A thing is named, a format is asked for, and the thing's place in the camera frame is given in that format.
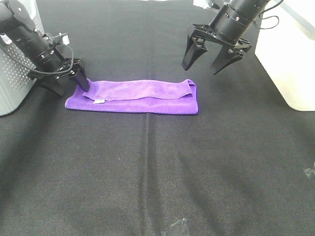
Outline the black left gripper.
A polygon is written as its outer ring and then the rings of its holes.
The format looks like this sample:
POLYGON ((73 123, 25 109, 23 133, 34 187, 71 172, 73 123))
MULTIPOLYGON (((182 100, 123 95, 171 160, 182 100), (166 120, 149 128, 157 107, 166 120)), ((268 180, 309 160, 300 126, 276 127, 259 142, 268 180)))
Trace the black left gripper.
POLYGON ((83 91, 90 89, 85 69, 81 67, 81 58, 75 58, 73 54, 71 57, 65 58, 61 53, 42 53, 30 58, 30 61, 35 65, 35 69, 30 69, 28 76, 32 80, 40 79, 37 81, 39 87, 63 96, 64 88, 57 79, 68 76, 83 91))

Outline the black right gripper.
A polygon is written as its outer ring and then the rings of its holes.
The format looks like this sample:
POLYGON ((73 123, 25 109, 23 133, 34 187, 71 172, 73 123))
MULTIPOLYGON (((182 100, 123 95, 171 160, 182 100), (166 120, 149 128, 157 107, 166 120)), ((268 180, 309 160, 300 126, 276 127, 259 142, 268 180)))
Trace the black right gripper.
POLYGON ((248 52, 252 47, 252 44, 243 38, 240 38, 235 44, 230 44, 220 39, 208 25, 191 24, 187 33, 187 46, 182 60, 182 68, 185 71, 189 70, 194 62, 208 51, 205 41, 223 46, 210 66, 213 75, 218 74, 227 66, 240 61, 244 57, 242 52, 248 52))

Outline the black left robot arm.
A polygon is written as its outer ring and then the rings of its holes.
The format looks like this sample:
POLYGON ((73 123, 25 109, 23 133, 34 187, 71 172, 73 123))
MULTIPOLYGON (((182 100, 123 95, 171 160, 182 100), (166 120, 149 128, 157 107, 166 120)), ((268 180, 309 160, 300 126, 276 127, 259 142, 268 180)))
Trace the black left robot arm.
POLYGON ((58 50, 59 46, 65 46, 71 50, 63 43, 63 38, 67 36, 67 33, 56 36, 49 33, 40 35, 26 7, 18 0, 0 2, 0 33, 8 36, 34 64, 35 69, 32 69, 20 62, 21 66, 29 70, 28 77, 31 80, 37 79, 40 87, 62 96, 64 88, 58 80, 66 77, 75 82, 83 91, 89 91, 90 84, 82 59, 75 58, 73 52, 70 58, 66 58, 58 50))

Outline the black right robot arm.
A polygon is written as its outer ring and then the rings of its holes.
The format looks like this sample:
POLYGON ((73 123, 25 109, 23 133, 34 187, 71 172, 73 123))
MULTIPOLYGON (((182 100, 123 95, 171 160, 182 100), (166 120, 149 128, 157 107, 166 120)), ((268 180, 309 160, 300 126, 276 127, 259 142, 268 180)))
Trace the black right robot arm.
POLYGON ((242 36, 263 12, 267 0, 231 0, 219 9, 208 25, 192 24, 188 28, 187 47, 182 68, 187 71, 208 51, 205 42, 214 42, 222 48, 211 64, 215 75, 227 66, 241 60, 252 44, 242 36))

